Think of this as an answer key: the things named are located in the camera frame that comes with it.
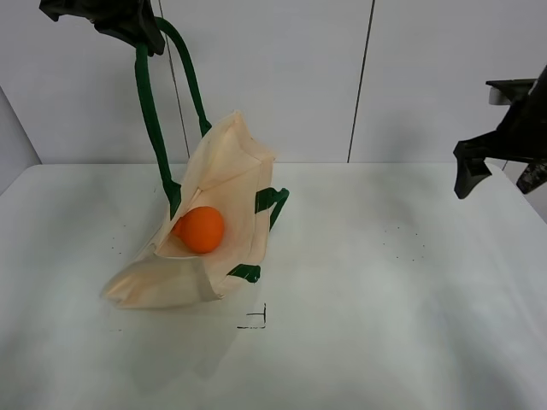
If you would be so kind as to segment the camouflage right gripper finger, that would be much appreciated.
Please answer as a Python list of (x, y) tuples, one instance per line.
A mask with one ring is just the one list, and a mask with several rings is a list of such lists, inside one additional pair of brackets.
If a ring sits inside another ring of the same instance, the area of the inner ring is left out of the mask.
[(526, 164), (526, 168), (516, 181), (516, 186), (522, 193), (531, 193), (547, 180), (547, 163), (545, 159), (534, 160)]

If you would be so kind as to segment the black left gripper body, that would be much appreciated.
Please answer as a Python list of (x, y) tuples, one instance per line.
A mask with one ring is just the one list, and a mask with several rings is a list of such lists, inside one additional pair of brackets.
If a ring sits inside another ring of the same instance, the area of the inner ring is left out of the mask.
[(64, 15), (85, 18), (101, 34), (162, 55), (165, 40), (149, 0), (42, 0), (39, 9), (53, 21)]

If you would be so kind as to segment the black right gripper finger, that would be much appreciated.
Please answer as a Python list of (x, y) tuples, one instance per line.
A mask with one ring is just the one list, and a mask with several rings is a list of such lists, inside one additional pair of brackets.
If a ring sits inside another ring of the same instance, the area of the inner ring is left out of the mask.
[(465, 199), (476, 185), (491, 176), (485, 160), (497, 159), (495, 135), (481, 135), (459, 141), (453, 154), (457, 165), (454, 192), (459, 199)]

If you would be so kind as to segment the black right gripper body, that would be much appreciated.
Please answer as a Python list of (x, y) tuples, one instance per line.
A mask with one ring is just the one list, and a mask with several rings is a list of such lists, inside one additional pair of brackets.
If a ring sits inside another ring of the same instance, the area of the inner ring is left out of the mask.
[(486, 82), (509, 100), (509, 110), (494, 131), (490, 158), (546, 162), (546, 68), (536, 79)]

